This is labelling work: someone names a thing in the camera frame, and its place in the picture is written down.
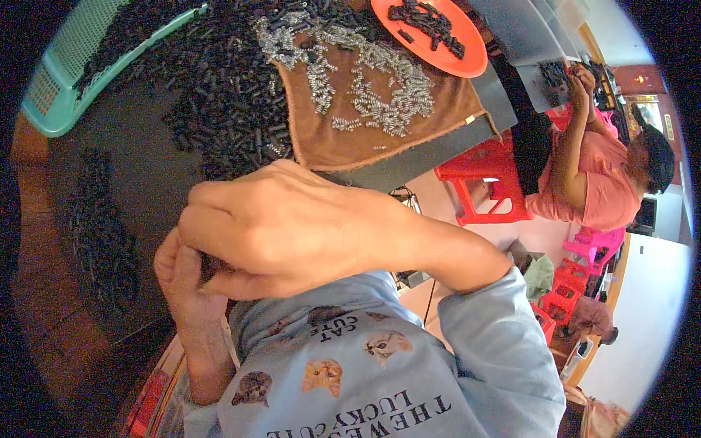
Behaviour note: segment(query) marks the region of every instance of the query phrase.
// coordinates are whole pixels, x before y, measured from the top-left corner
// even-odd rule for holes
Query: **white wall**
[[[679,241],[681,225],[681,209],[683,208],[683,193],[681,186],[670,184],[662,195],[645,195],[646,198],[656,198],[657,212],[655,214],[655,231],[653,237]]]
[[[691,249],[685,245],[631,235],[625,277],[613,312],[618,340],[602,345],[585,372],[579,386],[587,396],[635,411],[676,330],[690,258]]]
[[[592,11],[587,24],[608,65],[655,63],[642,36],[615,0],[585,0],[585,3]]]

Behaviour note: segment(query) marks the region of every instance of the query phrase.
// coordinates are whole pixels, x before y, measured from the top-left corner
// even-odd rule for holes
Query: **red plate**
[[[486,70],[486,48],[479,31],[465,13],[450,0],[425,0],[422,3],[430,4],[443,15],[448,17],[453,23],[450,31],[458,41],[465,45],[465,57],[459,60],[442,42],[438,45],[438,50],[431,50],[431,38],[421,30],[411,27],[401,21],[390,21],[387,18],[390,6],[401,6],[402,0],[372,0],[372,8],[377,14],[384,27],[394,35],[394,37],[404,44],[409,50],[446,73],[453,74],[461,78],[474,78],[484,73]],[[403,30],[414,38],[413,43],[399,35],[399,30]]]

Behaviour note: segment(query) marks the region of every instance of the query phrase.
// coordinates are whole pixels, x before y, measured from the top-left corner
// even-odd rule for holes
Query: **pink shirt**
[[[562,137],[555,130],[553,149]],[[640,210],[640,199],[623,170],[627,149],[611,136],[585,131],[580,149],[579,171],[587,174],[584,214],[553,194],[550,180],[552,156],[538,180],[539,193],[526,197],[526,209],[553,221],[574,222],[599,231],[627,226]]]

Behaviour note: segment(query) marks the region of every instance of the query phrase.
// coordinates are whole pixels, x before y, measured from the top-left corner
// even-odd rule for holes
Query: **woman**
[[[561,132],[536,113],[516,69],[503,56],[493,64],[518,119],[511,131],[528,211],[610,231],[633,221],[645,193],[665,192],[675,160],[664,135],[634,107],[643,132],[626,149],[597,118],[596,81],[584,66],[568,77],[572,118]]]

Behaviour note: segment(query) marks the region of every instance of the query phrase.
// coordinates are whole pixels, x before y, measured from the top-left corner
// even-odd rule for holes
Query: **woman's hand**
[[[592,72],[590,72],[587,67],[584,67],[581,64],[576,64],[572,68],[572,74],[576,76],[580,82],[582,83],[582,86],[584,89],[587,91],[587,94],[591,98],[594,95],[594,89],[597,86],[597,80],[594,78],[594,75]]]
[[[195,186],[178,229],[183,244],[230,268],[203,289],[248,300],[284,298],[374,269],[415,268],[423,221],[390,196],[279,160],[233,182]]]
[[[171,230],[154,257],[154,271],[178,330],[221,327],[228,299],[200,289],[200,253]]]
[[[591,98],[582,81],[577,76],[570,75],[567,76],[567,86],[574,116],[588,116]]]

